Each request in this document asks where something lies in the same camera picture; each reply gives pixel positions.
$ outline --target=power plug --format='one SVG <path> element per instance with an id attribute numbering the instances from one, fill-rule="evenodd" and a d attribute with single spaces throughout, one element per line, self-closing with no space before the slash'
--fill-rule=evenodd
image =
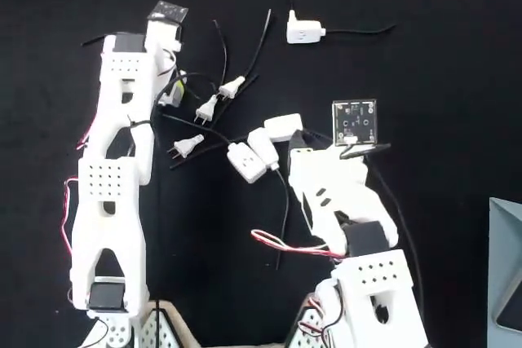
<path id="1" fill-rule="evenodd" d="M 261 158 L 244 143 L 229 144 L 227 158 L 247 183 L 255 183 L 267 172 Z"/>
<path id="2" fill-rule="evenodd" d="M 279 169 L 279 155 L 277 154 L 267 130 L 258 128 L 248 134 L 246 140 L 250 148 L 261 158 L 261 161 L 271 170 Z"/>
<path id="3" fill-rule="evenodd" d="M 218 102 L 218 96 L 212 95 L 208 101 L 206 101 L 202 106 L 196 109 L 196 121 L 198 118 L 203 119 L 203 124 L 207 121 L 212 121 L 212 117 L 214 116 L 214 108 Z"/>
<path id="4" fill-rule="evenodd" d="M 178 154 L 173 158 L 176 158 L 179 155 L 181 155 L 183 158 L 186 158 L 188 154 L 190 154 L 192 150 L 203 140 L 204 137 L 202 134 L 197 134 L 196 136 L 190 139 L 179 140 L 177 142 L 174 142 L 174 147 L 171 148 L 168 152 L 176 150 Z"/>
<path id="5" fill-rule="evenodd" d="M 288 142 L 296 130 L 303 130 L 303 122 L 299 113 L 288 114 L 265 120 L 264 129 L 274 143 Z"/>
<path id="6" fill-rule="evenodd" d="M 319 42 L 326 35 L 318 20 L 298 20 L 295 11 L 290 10 L 286 23 L 286 41 L 289 44 L 309 44 Z"/>
<path id="7" fill-rule="evenodd" d="M 224 98 L 234 99 L 236 97 L 237 91 L 241 87 L 241 85 L 245 83 L 245 77 L 237 77 L 233 81 L 229 83 L 225 83 L 219 88 L 219 93 Z"/>

